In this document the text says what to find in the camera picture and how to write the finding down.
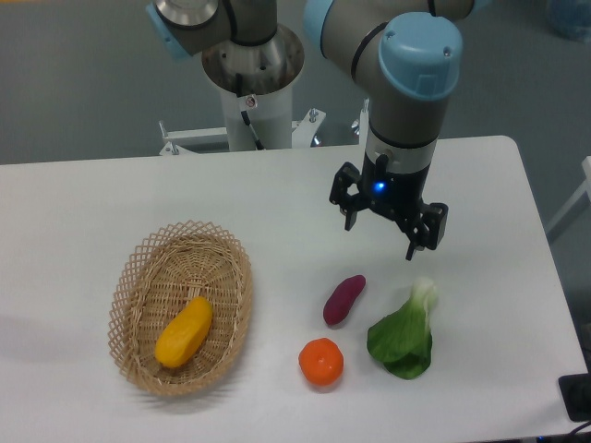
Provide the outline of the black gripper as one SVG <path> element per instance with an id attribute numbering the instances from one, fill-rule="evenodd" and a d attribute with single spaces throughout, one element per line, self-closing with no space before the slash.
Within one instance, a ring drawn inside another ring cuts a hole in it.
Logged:
<path id="1" fill-rule="evenodd" d="M 449 207 L 422 199 L 432 154 L 431 146 L 367 150 L 362 176 L 351 162 L 345 162 L 333 178 L 329 195 L 345 217 L 345 230 L 354 227 L 359 211 L 369 209 L 400 225 L 409 240 L 406 260 L 416 251 L 435 250 L 445 234 Z M 351 195 L 349 188 L 359 183 L 359 193 Z"/>

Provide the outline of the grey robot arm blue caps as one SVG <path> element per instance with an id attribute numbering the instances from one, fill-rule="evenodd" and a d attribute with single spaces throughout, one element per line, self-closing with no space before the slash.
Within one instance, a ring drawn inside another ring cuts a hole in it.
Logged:
<path id="1" fill-rule="evenodd" d="M 368 95 L 361 168 L 336 173 L 331 203 L 347 227 L 361 210 L 394 222 L 411 251 L 435 249 L 448 208 L 422 192 L 463 39 L 456 22 L 478 1 L 309 1 L 303 27 L 322 56 Z M 199 56 L 219 90 L 231 150 L 290 148 L 292 87 L 305 55 L 273 1 L 152 1 L 147 14 L 169 53 Z"/>

